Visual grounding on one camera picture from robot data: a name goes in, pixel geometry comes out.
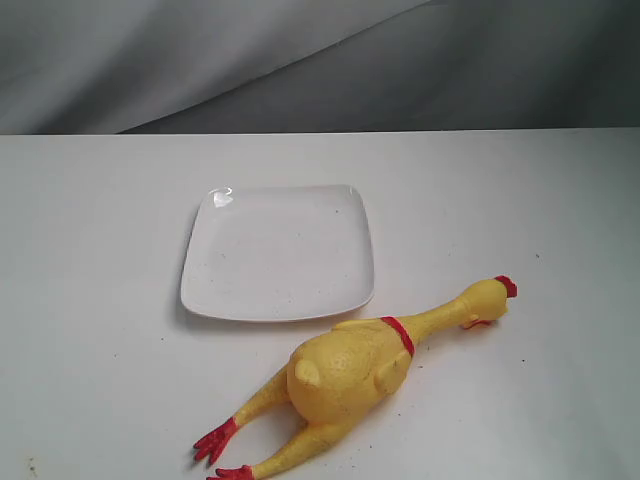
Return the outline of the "yellow rubber chicken toy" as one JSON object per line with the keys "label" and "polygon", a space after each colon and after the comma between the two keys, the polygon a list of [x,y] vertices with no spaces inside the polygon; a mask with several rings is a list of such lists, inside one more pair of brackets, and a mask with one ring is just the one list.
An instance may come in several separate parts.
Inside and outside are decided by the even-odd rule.
{"label": "yellow rubber chicken toy", "polygon": [[417,346],[441,330],[488,326],[508,309],[517,285],[500,275],[473,283],[420,314],[343,321],[291,354],[288,362],[223,424],[193,445],[194,461],[214,464],[231,438],[268,410],[288,403],[304,427],[268,459],[218,468],[218,479],[268,479],[324,453],[404,383]]}

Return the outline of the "grey backdrop cloth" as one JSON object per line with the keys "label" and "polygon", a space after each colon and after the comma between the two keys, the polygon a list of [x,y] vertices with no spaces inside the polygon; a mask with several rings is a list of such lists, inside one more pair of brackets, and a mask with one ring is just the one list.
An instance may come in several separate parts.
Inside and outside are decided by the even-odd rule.
{"label": "grey backdrop cloth", "polygon": [[635,1],[5,1],[5,134],[635,126]]}

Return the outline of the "white square plate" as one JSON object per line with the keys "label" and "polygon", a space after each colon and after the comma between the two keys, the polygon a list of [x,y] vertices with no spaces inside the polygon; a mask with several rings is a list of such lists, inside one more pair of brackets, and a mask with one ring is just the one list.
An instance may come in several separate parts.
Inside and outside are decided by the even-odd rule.
{"label": "white square plate", "polygon": [[223,187],[197,210],[180,300],[207,318],[303,321],[359,309],[374,285],[368,218],[355,187]]}

